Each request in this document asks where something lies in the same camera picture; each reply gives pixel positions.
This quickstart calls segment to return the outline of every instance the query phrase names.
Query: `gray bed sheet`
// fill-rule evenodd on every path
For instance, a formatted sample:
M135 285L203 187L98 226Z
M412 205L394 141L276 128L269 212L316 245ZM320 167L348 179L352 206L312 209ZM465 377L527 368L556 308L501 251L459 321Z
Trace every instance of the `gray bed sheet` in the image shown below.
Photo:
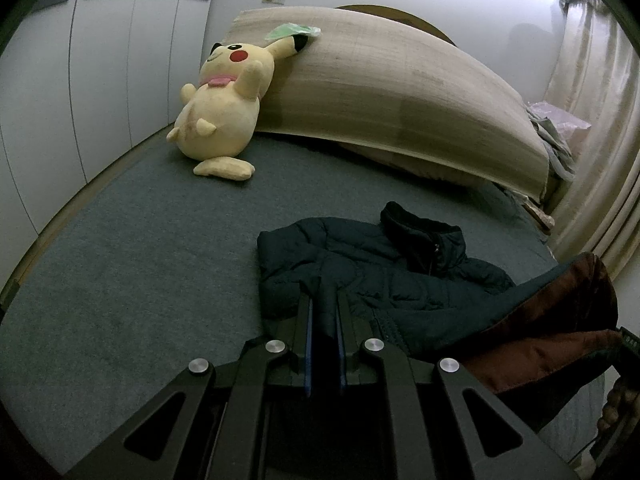
M243 156L251 180L201 178L157 142L69 222L15 297L0 325L0 397L60 472L191 359L233 361L261 333L260 231L315 216L378 222L395 200L462 227L468 254L518 283L555 265L523 209L492 184L421 180L282 136L256 135Z

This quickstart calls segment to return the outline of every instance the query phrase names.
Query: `black ear tip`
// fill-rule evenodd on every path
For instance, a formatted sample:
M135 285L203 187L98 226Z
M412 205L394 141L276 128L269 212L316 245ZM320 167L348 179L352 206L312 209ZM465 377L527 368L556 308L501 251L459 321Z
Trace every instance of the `black ear tip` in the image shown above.
M306 42L309 41L309 37L305 36L304 34L294 34L293 35L293 46L296 49L296 52L300 52L304 46L306 45Z

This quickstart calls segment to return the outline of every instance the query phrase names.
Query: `plush toy ear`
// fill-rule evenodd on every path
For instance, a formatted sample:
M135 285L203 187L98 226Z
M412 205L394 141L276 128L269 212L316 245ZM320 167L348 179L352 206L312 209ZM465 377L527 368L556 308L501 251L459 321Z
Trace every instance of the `plush toy ear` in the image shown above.
M273 59L284 59L285 57L299 53L308 40L308 36L295 34L293 36L287 36L286 38L274 41L269 46L265 47L265 49L271 53Z

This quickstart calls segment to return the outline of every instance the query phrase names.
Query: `triangular cutout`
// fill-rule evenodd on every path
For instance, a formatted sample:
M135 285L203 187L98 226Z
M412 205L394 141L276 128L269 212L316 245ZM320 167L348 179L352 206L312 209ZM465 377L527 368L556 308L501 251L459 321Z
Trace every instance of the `triangular cutout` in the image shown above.
M124 447L149 460L159 460L178 419L186 395L172 395L124 441Z
M462 396L478 431L485 455L493 458L522 445L522 437L475 391L464 390Z

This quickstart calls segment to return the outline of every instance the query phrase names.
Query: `red cheek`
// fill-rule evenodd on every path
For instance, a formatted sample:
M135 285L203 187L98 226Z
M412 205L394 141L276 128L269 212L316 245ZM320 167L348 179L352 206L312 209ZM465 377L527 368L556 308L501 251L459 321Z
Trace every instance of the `red cheek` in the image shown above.
M231 53L231 56L229 56L229 59L234 63L237 63L239 61L244 61L248 57L249 57L249 54L245 50L234 50Z

